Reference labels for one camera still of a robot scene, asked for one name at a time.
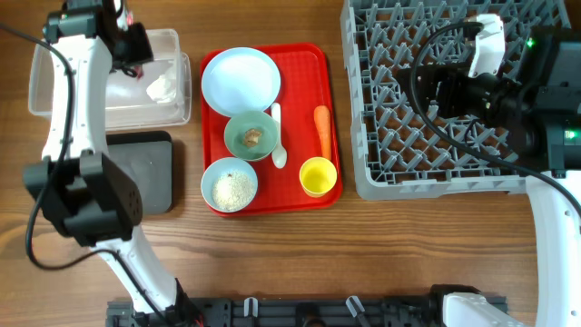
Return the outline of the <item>brown food scrap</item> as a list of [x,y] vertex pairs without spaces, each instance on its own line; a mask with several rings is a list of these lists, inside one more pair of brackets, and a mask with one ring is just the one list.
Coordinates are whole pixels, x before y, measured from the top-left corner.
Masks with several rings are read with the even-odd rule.
[[252,148],[259,144],[261,137],[260,129],[251,128],[245,132],[242,142],[246,147]]

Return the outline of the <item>light blue rice bowl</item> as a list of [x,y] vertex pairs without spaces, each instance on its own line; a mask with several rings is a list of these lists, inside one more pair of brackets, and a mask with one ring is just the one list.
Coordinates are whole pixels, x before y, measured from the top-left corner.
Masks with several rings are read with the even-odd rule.
[[258,192],[258,177],[245,161],[226,157],[212,163],[203,173],[204,201],[219,213],[237,213],[247,207]]

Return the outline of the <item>white rice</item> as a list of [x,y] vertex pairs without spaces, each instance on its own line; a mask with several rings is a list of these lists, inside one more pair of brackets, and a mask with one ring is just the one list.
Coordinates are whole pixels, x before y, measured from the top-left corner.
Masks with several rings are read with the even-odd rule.
[[248,205],[257,184],[245,172],[234,170],[223,173],[212,186],[212,199],[219,210],[236,212]]

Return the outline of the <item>red snack wrapper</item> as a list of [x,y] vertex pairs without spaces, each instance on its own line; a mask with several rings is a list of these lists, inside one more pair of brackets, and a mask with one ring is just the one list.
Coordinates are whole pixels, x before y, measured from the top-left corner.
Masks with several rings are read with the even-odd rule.
[[133,68],[133,70],[134,70],[134,71],[135,71],[135,73],[136,73],[136,76],[135,76],[135,78],[136,78],[137,80],[139,80],[139,79],[141,79],[141,78],[143,77],[143,67],[142,67],[141,65],[137,65],[137,66],[135,66],[135,67]]

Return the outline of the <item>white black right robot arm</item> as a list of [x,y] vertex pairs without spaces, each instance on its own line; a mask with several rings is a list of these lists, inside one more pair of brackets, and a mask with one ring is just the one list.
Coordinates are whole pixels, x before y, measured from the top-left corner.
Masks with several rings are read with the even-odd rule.
[[501,23],[461,22],[474,43],[467,64],[425,64],[437,30],[397,80],[413,110],[475,116],[507,131],[517,154],[509,169],[525,179],[537,242],[539,326],[580,323],[580,34],[552,26],[531,30],[515,79],[497,72],[505,53]]

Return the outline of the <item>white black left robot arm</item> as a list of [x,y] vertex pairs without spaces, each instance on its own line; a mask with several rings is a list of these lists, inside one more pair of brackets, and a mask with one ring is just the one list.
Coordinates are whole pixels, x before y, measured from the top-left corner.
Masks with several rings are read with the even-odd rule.
[[109,265],[138,325],[199,326],[201,312],[144,235],[136,183],[108,153],[108,78],[136,76],[153,59],[144,27],[125,17],[119,1],[66,1],[47,16],[39,44],[53,62],[51,125],[40,162],[25,168],[25,187],[33,215]]

